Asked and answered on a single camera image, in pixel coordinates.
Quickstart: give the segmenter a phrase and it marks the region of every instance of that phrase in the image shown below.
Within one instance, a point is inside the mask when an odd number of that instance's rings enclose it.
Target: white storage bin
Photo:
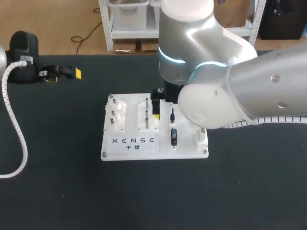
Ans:
[[[150,0],[150,5],[153,7],[154,11],[155,27],[159,29],[161,0]]]
[[[117,30],[144,30],[149,0],[109,0]]]

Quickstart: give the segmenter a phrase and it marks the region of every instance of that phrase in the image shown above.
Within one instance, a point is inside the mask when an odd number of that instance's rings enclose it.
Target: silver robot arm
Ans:
[[[3,46],[0,44],[0,81],[7,66],[6,54]]]
[[[189,121],[208,129],[307,123],[307,44],[257,57],[218,24],[213,0],[162,0],[160,15],[160,74],[184,85],[178,105]]]

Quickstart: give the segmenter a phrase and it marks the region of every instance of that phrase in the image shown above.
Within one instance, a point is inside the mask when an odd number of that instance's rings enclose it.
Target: wooden floor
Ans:
[[[18,30],[34,33],[42,55],[75,54],[78,43],[71,37],[86,37],[101,22],[98,0],[0,0],[0,44],[8,49],[12,34]],[[257,50],[281,49],[306,42],[258,41]],[[84,42],[79,54],[110,54],[102,25]]]

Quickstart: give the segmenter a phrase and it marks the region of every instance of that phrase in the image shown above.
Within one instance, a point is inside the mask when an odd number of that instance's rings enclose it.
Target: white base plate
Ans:
[[[145,127],[145,100],[148,98],[149,127]],[[200,141],[200,128],[189,122],[177,104],[160,101],[161,119],[152,115],[149,93],[114,94],[112,100],[126,103],[125,126],[114,129],[106,114],[101,149],[103,161],[208,158],[207,131]],[[174,108],[177,146],[171,145],[170,114]]]

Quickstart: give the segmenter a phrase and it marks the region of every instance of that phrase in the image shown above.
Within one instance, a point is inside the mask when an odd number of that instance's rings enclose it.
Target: metal pin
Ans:
[[[146,98],[146,109],[149,109],[149,106],[148,106],[148,98]]]
[[[149,129],[149,124],[148,124],[148,110],[145,111],[145,122],[146,122],[146,129]]]

